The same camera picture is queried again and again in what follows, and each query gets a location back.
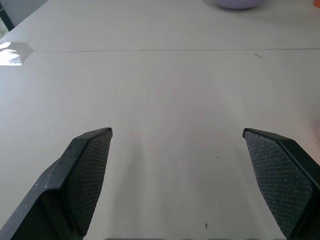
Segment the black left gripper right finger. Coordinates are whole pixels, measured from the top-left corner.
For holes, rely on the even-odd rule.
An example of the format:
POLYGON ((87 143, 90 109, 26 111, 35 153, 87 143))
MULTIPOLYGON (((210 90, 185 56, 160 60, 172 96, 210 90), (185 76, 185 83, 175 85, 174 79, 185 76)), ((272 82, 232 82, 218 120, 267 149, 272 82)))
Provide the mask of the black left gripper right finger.
POLYGON ((293 139, 245 128, 258 188, 287 240, 320 240, 320 165, 293 139))

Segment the dark window frame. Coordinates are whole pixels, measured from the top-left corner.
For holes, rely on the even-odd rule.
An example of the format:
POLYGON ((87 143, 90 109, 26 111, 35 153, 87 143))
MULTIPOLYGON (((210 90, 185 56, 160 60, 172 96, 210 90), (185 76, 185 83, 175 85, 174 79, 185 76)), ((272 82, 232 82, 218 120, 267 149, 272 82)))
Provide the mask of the dark window frame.
POLYGON ((13 22, 11 21, 7 12, 5 11, 4 7, 1 4, 0 4, 0 18, 9 32, 15 28, 15 25, 13 24, 13 22))

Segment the lilac round bowl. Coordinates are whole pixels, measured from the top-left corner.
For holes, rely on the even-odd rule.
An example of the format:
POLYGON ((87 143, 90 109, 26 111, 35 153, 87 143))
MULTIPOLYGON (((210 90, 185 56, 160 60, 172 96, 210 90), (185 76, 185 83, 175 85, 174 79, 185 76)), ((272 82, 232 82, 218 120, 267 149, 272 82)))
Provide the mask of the lilac round bowl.
POLYGON ((227 10, 248 10, 262 5, 266 0, 205 0, 208 4, 227 10))

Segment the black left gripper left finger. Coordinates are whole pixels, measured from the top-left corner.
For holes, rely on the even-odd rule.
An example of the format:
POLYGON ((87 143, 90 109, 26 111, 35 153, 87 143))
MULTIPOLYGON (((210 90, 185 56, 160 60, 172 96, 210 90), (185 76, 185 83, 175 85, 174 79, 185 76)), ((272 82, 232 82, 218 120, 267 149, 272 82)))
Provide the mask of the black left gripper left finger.
POLYGON ((75 137, 0 229, 0 240, 83 240, 105 178, 113 130, 75 137))

